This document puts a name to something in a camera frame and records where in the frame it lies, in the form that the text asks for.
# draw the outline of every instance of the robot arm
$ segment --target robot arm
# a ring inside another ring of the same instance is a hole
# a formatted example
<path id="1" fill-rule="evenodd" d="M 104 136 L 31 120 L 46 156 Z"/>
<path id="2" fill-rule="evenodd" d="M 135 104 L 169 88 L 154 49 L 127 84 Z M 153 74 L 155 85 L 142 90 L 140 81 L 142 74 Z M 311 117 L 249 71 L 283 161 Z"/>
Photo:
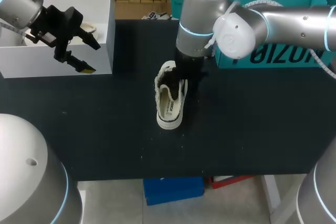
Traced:
<path id="1" fill-rule="evenodd" d="M 83 15 L 71 7 L 61 12 L 54 6 L 43 7 L 43 0 L 0 0 L 0 19 L 3 19 L 17 29 L 29 27 L 33 36 L 28 36 L 34 43 L 39 40 L 49 47 L 55 47 L 54 58 L 67 62 L 76 71 L 93 73 L 95 69 L 85 61 L 80 61 L 67 51 L 67 45 L 74 36 L 95 50 L 100 45 L 92 34 L 85 32 L 80 25 Z"/>
<path id="2" fill-rule="evenodd" d="M 241 59 L 264 43 L 336 50 L 335 6 L 286 8 L 273 1 L 184 0 L 175 61 L 182 78 L 197 72 L 214 41 Z"/>

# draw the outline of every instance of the shoe insole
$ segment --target shoe insole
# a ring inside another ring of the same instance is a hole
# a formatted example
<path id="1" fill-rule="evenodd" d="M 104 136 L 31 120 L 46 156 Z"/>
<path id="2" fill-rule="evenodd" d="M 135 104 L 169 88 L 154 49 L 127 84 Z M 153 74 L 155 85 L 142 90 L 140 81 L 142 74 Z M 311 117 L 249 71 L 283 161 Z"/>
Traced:
<path id="1" fill-rule="evenodd" d="M 165 121 L 174 121 L 180 112 L 181 102 L 179 100 L 171 101 L 168 90 L 161 91 L 160 112 L 161 117 Z"/>

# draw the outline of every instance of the black table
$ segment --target black table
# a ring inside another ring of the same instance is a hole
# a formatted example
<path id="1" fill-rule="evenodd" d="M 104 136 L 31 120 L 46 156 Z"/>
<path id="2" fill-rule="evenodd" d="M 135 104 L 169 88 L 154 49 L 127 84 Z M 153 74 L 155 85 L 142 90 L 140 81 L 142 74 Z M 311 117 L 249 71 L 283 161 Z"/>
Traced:
<path id="1" fill-rule="evenodd" d="M 0 80 L 0 113 L 30 121 L 75 180 L 307 173 L 336 136 L 336 81 L 321 69 L 223 70 L 156 122 L 154 77 L 178 22 L 118 20 L 113 75 Z"/>

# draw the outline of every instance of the white cable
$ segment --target white cable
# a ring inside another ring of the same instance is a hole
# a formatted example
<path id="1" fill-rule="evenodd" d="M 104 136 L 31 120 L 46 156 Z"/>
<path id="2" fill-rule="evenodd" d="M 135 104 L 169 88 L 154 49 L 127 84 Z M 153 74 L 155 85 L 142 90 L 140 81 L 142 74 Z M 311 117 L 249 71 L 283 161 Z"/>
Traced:
<path id="1" fill-rule="evenodd" d="M 231 5 L 229 6 L 229 8 L 225 11 L 225 13 L 224 13 L 221 17 L 219 17 L 217 20 L 219 20 L 219 19 L 225 19 L 226 16 L 229 15 L 229 14 L 231 13 L 231 11 L 233 10 L 233 8 L 235 8 L 236 5 L 239 5 L 239 1 L 234 0 L 234 1 L 231 3 Z M 205 49 L 208 49 L 210 46 L 212 46 L 212 45 L 215 43 L 215 41 L 216 41 L 216 32 L 214 31 L 214 34 L 212 35 L 212 38 L 209 40 L 208 44 L 206 44 L 206 45 L 204 46 L 204 48 L 205 48 Z"/>
<path id="2" fill-rule="evenodd" d="M 15 32 L 15 33 L 17 33 L 17 34 L 20 34 L 20 35 L 22 35 L 22 36 L 24 36 L 24 37 L 26 36 L 26 33 L 25 33 L 24 31 L 21 31 L 21 30 L 19 30 L 19 29 L 16 29 L 16 28 L 13 27 L 13 26 L 7 25 L 7 24 L 2 23 L 2 22 L 0 22 L 0 26 L 2 26 L 3 28 L 8 29 L 8 30 L 10 30 L 10 31 L 13 31 L 13 32 Z"/>
<path id="3" fill-rule="evenodd" d="M 282 6 L 281 4 L 279 4 L 276 1 L 272 1 L 272 0 L 256 0 L 256 1 L 252 1 L 250 3 L 247 3 L 246 5 L 244 5 L 245 8 L 249 8 L 251 6 L 254 5 L 260 5 L 260 4 L 268 4 L 268 5 L 272 5 L 272 6 Z M 336 74 L 331 71 L 324 63 L 323 61 L 317 56 L 317 54 L 315 53 L 315 51 L 313 49 L 309 49 L 310 54 L 313 56 L 314 60 L 320 65 L 320 67 L 328 74 L 330 75 L 332 78 L 336 79 Z"/>

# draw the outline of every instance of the shoe sole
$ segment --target shoe sole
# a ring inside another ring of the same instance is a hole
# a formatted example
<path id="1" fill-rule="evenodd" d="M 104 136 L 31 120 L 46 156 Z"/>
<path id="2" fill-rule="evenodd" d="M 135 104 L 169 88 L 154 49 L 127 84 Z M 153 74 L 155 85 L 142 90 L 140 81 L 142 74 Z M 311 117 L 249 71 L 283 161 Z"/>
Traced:
<path id="1" fill-rule="evenodd" d="M 165 64 L 162 65 L 161 69 L 166 68 L 166 67 L 170 67 L 170 66 L 175 66 L 176 67 L 175 61 L 173 61 L 173 60 L 167 61 Z M 164 129 L 164 130 L 174 130 L 181 125 L 182 118 L 183 118 L 184 101 L 185 101 L 185 97 L 186 97 L 187 92 L 188 92 L 188 81 L 187 80 L 184 83 L 184 90 L 185 90 L 185 93 L 184 93 L 184 98 L 183 98 L 182 105 L 181 105 L 181 111 L 180 111 L 180 114 L 175 121 L 165 122 L 159 117 L 159 114 L 156 113 L 156 121 L 158 122 L 157 124 L 162 129 Z"/>

